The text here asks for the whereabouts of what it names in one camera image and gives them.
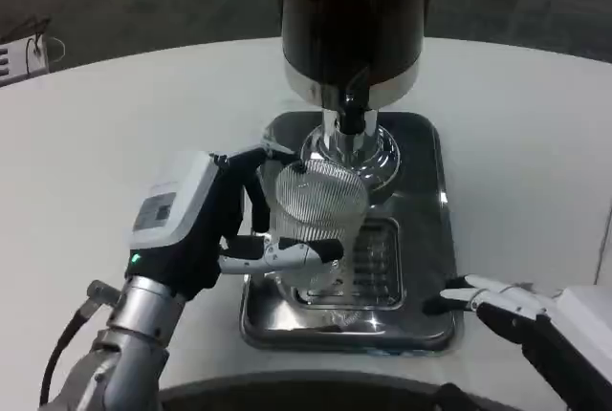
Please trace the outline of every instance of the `silver metal tube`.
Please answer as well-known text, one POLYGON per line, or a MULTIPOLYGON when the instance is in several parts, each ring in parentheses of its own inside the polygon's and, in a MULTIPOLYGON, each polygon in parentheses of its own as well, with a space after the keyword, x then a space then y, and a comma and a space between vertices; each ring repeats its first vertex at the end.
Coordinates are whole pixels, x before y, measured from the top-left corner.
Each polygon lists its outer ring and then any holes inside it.
POLYGON ((167 350, 151 338, 113 329, 100 332, 94 346, 103 352, 115 349, 120 353, 113 369, 101 378, 104 406, 100 409, 157 410, 159 378, 168 358, 167 350))
POLYGON ((362 133, 344 134, 339 128, 339 112, 323 110, 322 150, 329 159, 351 167, 374 156, 378 149, 378 111, 364 112, 363 119, 362 133))
POLYGON ((155 339, 167 346, 176 328, 185 299, 145 277, 129 279, 108 321, 110 328, 121 328, 155 339))

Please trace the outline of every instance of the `cable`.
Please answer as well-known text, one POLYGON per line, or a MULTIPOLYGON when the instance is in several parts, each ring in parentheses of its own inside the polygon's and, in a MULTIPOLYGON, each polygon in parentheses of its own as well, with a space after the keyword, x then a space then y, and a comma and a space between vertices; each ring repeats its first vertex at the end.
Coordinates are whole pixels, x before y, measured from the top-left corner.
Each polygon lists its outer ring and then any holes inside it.
POLYGON ((38 24, 36 25, 36 38, 34 40, 34 52, 36 53, 36 55, 40 55, 40 46, 38 45, 38 40, 40 40, 42 34, 47 31, 47 28, 49 27, 50 23, 51 17, 45 17, 41 21, 38 21, 38 24))
POLYGON ((34 42, 34 46, 36 46, 36 42, 32 37, 28 38, 28 43, 26 43, 26 77, 30 77, 30 55, 28 54, 28 48, 30 48, 30 42, 34 42))
POLYGON ((61 45, 61 48, 62 48, 61 56, 58 57, 57 59, 49 61, 50 64, 55 64, 56 62, 59 62, 61 59, 63 59, 66 56, 66 45, 64 44, 63 41, 61 41, 59 38, 55 38, 54 36, 48 36, 47 38, 49 38, 50 40, 55 40, 57 43, 61 45))
POLYGON ((73 318, 68 322, 66 328, 62 332, 61 336, 57 340, 57 344, 55 345, 54 350, 51 352, 51 356, 49 357, 49 361, 47 361, 47 367, 45 368, 45 373, 42 377, 42 383, 40 384, 40 400, 39 406, 43 406, 49 402, 49 389, 51 388, 51 379, 53 378, 55 367, 57 366, 57 361, 61 356, 61 353, 64 352, 64 349, 70 344, 75 335, 80 330, 80 327, 85 325, 87 320, 89 320, 92 315, 96 313, 100 304, 94 299, 89 298, 87 301, 83 303, 83 305, 78 308, 78 311, 75 312, 73 318))
POLYGON ((603 232, 603 238, 601 239, 599 259, 597 262, 597 269, 595 270, 595 281, 593 282, 595 285, 600 283, 601 266, 603 265, 603 260, 605 259, 605 255, 607 253, 608 246, 610 245, 611 229, 612 229, 612 202, 610 203, 610 207, 608 208, 608 215, 605 219, 605 231, 603 232))

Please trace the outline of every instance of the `robot finger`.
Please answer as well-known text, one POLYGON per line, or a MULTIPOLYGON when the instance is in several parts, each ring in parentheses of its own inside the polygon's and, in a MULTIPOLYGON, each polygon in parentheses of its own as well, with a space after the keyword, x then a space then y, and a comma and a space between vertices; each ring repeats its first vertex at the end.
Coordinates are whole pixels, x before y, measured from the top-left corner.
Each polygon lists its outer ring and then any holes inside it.
POLYGON ((240 230, 244 218, 244 192, 243 186, 236 180, 222 181, 222 195, 217 202, 223 203, 218 207, 217 224, 221 235, 226 239, 235 237, 240 230))
POLYGON ((511 298, 496 292, 483 289, 446 289, 439 295, 427 300, 423 305, 423 312, 429 315, 444 314, 449 311, 477 312, 482 304, 493 306, 508 314, 536 320, 539 311, 531 307, 522 306, 511 298))
POLYGON ((256 174, 245 181, 247 195, 251 199, 251 228, 255 232, 268 232, 270 229, 270 207, 256 174))
POLYGON ((448 281, 447 289, 480 289, 503 294, 507 299, 512 300, 517 307, 529 308, 536 313, 554 304, 552 299, 529 292, 516 284, 507 284, 475 274, 468 274, 448 281))
POLYGON ((267 234, 236 236, 221 250, 219 266, 225 274, 252 274, 321 265, 342 255, 342 244, 336 239, 299 242, 281 238, 273 243, 267 234))
POLYGON ((234 177, 240 178, 250 177, 266 161, 278 161, 283 165, 301 161, 295 151, 271 141, 262 141, 252 148, 216 158, 215 161, 220 167, 230 170, 234 177))

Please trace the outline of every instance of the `drip tray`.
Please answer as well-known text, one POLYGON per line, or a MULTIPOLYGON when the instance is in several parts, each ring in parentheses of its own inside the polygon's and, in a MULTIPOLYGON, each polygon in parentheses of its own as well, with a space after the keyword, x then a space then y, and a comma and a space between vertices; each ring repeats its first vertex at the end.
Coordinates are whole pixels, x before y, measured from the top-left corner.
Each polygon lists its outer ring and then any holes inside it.
POLYGON ((333 285, 289 292, 297 304, 310 309, 392 309, 401 303, 403 294, 398 249, 395 222, 367 219, 352 256, 340 262, 340 275, 333 285))
MULTIPOLYGON (((286 113, 265 137, 299 152, 320 123, 317 112, 286 113)), ((247 280, 240 329, 250 344, 396 354, 442 351, 451 343, 460 316, 421 310, 456 275, 438 136, 412 113, 379 113, 379 124, 401 154, 393 195, 369 207, 334 285, 296 290, 274 274, 247 280)))

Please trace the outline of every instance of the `round table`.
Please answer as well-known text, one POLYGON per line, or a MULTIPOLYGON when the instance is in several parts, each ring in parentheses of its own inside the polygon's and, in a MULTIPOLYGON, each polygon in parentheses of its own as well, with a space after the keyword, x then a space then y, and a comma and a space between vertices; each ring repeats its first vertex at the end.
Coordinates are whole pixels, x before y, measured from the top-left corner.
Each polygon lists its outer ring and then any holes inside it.
MULTIPOLYGON (((612 192, 612 66, 445 39, 427 39, 421 59, 416 86, 388 109, 420 113, 440 133, 459 271, 549 289, 592 283, 612 192)), ((130 228, 162 161, 254 144, 275 116, 309 108, 287 85, 279 39, 135 55, 0 89, 4 406, 35 409, 48 355, 89 282, 122 284, 130 228)), ((564 409, 519 348, 470 314, 439 357, 259 351, 238 331, 241 286, 224 276, 189 303, 162 387, 335 369, 564 409)), ((107 315, 64 353, 52 394, 107 315)))

